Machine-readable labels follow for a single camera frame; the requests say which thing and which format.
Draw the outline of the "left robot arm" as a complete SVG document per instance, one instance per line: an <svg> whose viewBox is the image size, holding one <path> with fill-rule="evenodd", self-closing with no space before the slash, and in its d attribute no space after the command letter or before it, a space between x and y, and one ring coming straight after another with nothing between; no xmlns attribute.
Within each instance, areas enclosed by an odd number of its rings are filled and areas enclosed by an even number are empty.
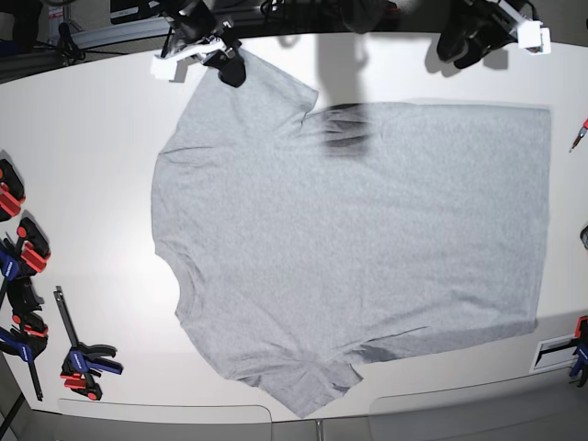
<svg viewBox="0 0 588 441"><path fill-rule="evenodd" d="M531 1L451 1L436 53L441 62L466 69L516 42L519 26L538 19Z"/></svg>

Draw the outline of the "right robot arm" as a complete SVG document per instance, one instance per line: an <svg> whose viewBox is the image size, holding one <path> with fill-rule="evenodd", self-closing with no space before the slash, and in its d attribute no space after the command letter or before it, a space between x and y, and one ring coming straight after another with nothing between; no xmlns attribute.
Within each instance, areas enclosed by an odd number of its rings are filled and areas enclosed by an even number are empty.
<svg viewBox="0 0 588 441"><path fill-rule="evenodd" d="M192 60L216 70L226 85L237 88L244 83L241 42L229 19L218 21L202 1L163 1L160 8L169 31L161 53L152 60L155 78L173 81L178 69Z"/></svg>

